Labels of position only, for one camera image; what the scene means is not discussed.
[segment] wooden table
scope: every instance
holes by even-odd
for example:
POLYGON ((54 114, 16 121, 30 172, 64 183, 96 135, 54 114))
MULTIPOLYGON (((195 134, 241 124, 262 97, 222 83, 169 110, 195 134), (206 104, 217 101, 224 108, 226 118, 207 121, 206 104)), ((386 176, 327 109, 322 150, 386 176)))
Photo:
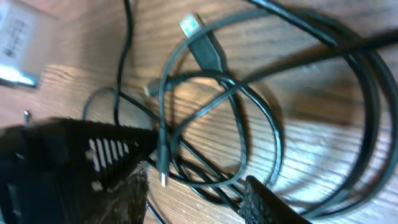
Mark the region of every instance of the wooden table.
MULTIPOLYGON (((22 112, 34 119, 49 116, 79 118, 88 95, 101 86, 114 86, 116 66, 124 42, 125 16, 121 0, 25 0, 60 18, 59 53, 42 75, 37 91, 0 86, 0 125, 22 123, 22 112)), ((398 27, 396 0, 281 0, 335 17, 362 35, 398 27)), ((205 22, 252 8, 238 0, 141 0, 137 3, 136 35, 123 77, 123 89, 143 98, 142 87, 160 75, 172 49, 183 38, 179 21, 190 11, 205 22)), ((257 19, 221 29, 216 36, 228 56, 231 70, 243 77, 249 71, 281 56, 306 49, 317 42, 276 17, 257 19)), ((380 51, 398 74, 398 48, 380 51)), ((191 55, 181 70, 197 69, 191 55)), ((363 98, 352 71, 342 59, 300 67, 253 84, 283 118, 286 154, 282 175, 274 191, 283 198, 315 203, 343 181, 359 151, 363 133, 363 98)), ((174 92, 173 120, 180 121, 217 93, 213 81, 195 80, 174 92)), ((274 156, 272 133, 265 118, 243 98, 250 122, 249 169, 263 179, 274 156)), ((145 98, 156 110, 156 99, 145 98)), ((112 121, 111 96, 99 97, 90 108, 90 119, 112 121)), ((124 124, 133 124, 136 110, 121 106, 124 124)), ((377 174, 389 147, 390 119, 383 101, 377 153, 363 177, 363 184, 377 174)), ((185 137, 228 172, 236 169, 239 140, 227 104, 189 126, 185 137)), ((242 223, 228 208, 215 208, 188 187, 171 181, 163 189, 157 173, 150 171, 151 200, 169 223, 242 223)), ((360 210, 325 223, 396 223, 398 178, 360 210)), ((155 223, 147 215, 148 223, 155 223)))

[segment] metal connector tip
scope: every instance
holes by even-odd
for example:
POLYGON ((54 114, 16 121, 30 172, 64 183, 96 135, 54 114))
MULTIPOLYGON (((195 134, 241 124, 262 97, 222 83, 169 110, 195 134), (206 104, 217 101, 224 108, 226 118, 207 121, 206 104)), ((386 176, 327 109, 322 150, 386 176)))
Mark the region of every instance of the metal connector tip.
POLYGON ((32 119, 32 114, 30 113, 29 110, 25 110, 25 111, 24 111, 24 121, 25 121, 25 124, 29 124, 30 121, 31 121, 31 119, 32 119))
POLYGON ((198 15, 191 13, 180 22, 180 27, 185 36, 190 37, 201 28, 201 21, 199 20, 198 15))
POLYGON ((160 181, 162 182, 162 187, 166 187, 167 186, 167 176, 165 173, 162 173, 160 175, 160 181))
POLYGON ((145 93, 146 96, 151 96, 150 92, 149 92, 149 89, 148 89, 148 86, 144 87, 144 93, 145 93))

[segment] white label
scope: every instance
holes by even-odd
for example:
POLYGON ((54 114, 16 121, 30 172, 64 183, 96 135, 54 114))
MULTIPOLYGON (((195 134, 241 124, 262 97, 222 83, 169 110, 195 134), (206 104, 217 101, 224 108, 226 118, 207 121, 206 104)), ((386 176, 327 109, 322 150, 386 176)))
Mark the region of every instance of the white label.
POLYGON ((27 47, 36 16, 26 7, 19 7, 15 4, 9 5, 8 3, 2 5, 8 5, 9 7, 6 13, 1 13, 0 63, 16 68, 19 65, 24 49, 27 47))

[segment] vent slot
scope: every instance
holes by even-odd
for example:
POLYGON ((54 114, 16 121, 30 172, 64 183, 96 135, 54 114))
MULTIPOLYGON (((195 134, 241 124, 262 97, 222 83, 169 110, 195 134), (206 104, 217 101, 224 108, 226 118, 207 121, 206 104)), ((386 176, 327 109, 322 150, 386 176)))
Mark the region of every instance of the vent slot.
POLYGON ((125 142, 109 139, 90 139, 90 149, 86 157, 93 161, 94 170, 97 172, 106 171, 112 165, 117 165, 130 154, 129 146, 125 142))

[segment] tangled cables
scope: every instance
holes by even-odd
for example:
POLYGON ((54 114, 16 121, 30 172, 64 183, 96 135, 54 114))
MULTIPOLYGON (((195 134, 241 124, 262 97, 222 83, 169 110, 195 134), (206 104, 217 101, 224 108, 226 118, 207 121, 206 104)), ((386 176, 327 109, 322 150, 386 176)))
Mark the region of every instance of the tangled cables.
MULTIPOLYGON (((159 88, 159 116, 157 116, 144 105, 127 96, 120 90, 123 64, 126 59, 127 52, 131 46, 133 35, 133 18, 131 8, 129 1, 124 0, 124 6, 127 15, 127 37, 123 54, 119 61, 117 86, 115 89, 101 88, 96 90, 86 102, 83 110, 83 119, 86 116, 90 101, 94 96, 103 91, 113 91, 115 93, 114 122, 116 125, 119 125, 120 97, 137 106, 143 112, 148 114, 149 117, 151 117, 154 121, 159 122, 159 146, 157 149, 159 156, 157 161, 148 159, 149 164, 157 167, 162 175, 190 186, 191 189, 203 199, 217 205, 229 206, 236 213, 239 213, 243 194, 235 185, 235 183, 246 170, 248 163, 246 154, 247 148, 249 146, 247 128, 245 127, 242 118, 242 107, 239 103, 239 98, 236 92, 241 91, 249 99, 251 99, 271 124, 271 128, 274 132, 276 153, 273 163, 273 170, 264 184, 266 184, 268 187, 272 187, 279 175, 284 154, 284 137, 282 126, 277 120, 276 116, 273 114, 271 107, 267 104, 267 102, 265 102, 255 91, 250 89, 248 84, 257 82, 263 78, 275 75, 291 68, 308 65, 310 63, 327 60, 329 58, 343 57, 347 64, 354 71, 362 89, 364 98, 365 125, 361 150, 352 170, 349 173, 349 176, 338 187, 338 189, 324 199, 324 201, 306 209, 306 211, 302 212, 301 215, 312 220, 324 219, 341 215, 358 208, 359 206, 371 200, 384 188, 388 180, 393 175, 394 169, 398 163, 398 88, 388 66, 383 61, 381 56, 374 50, 376 48, 398 42, 398 30, 392 30, 382 34, 374 35, 372 37, 361 38, 357 33, 353 32, 343 24, 313 11, 306 9, 288 9, 279 3, 270 0, 250 0, 248 2, 258 6, 258 9, 233 14, 231 16, 225 17, 224 19, 208 24, 207 26, 204 26, 195 32, 189 38, 185 39, 175 48, 170 59, 166 63, 164 71, 162 72, 159 88), (216 71, 194 71, 181 73, 173 77, 169 76, 169 73, 173 69, 173 66, 178 60, 179 56, 181 56, 181 54, 187 49, 188 45, 197 38, 205 35, 207 32, 228 26, 236 22, 266 17, 269 15, 279 16, 281 19, 293 24, 294 26, 318 39, 321 43, 326 45, 327 48, 300 57, 293 56, 285 58, 282 61, 272 63, 266 67, 263 67, 261 70, 257 70, 247 75, 246 78, 242 80, 233 79, 227 72, 221 73, 216 71), (196 110, 194 113, 187 116, 178 124, 176 128, 172 129, 167 125, 165 119, 165 92, 175 88, 177 85, 189 79, 199 77, 216 80, 225 91, 214 97, 199 110, 196 110), (371 189, 370 193, 364 195, 357 201, 351 202, 350 200, 350 203, 345 203, 344 207, 331 210, 334 205, 347 202, 351 190, 360 180, 361 176, 364 174, 364 171, 369 165, 369 161, 371 160, 375 143, 377 141, 381 114, 379 89, 382 90, 386 96, 391 116, 391 148, 387 156, 389 159, 383 167, 381 175, 376 181, 377 184, 371 189), (181 133, 183 132, 184 128, 187 127, 187 125, 197 118, 207 114, 210 110, 218 106, 224 100, 229 100, 232 106, 241 140, 240 166, 232 177, 229 177, 223 173, 223 171, 214 165, 214 163, 209 161, 205 156, 197 151, 194 146, 181 137, 181 133), (203 170, 197 165, 182 159, 178 153, 180 146, 188 150, 188 152, 196 157, 207 170, 203 170), (173 174, 170 172, 170 163, 175 167, 175 170, 178 172, 178 174, 173 174), (186 169, 195 172, 203 179, 203 181, 198 182, 189 179, 187 173, 185 172, 186 169), (208 193, 203 189, 204 187, 211 187, 216 192, 217 196, 208 193), (230 198, 221 189, 221 187, 228 187, 231 189, 231 191, 236 194, 236 198, 230 198)), ((164 222, 159 216, 157 219, 161 223, 164 222)))

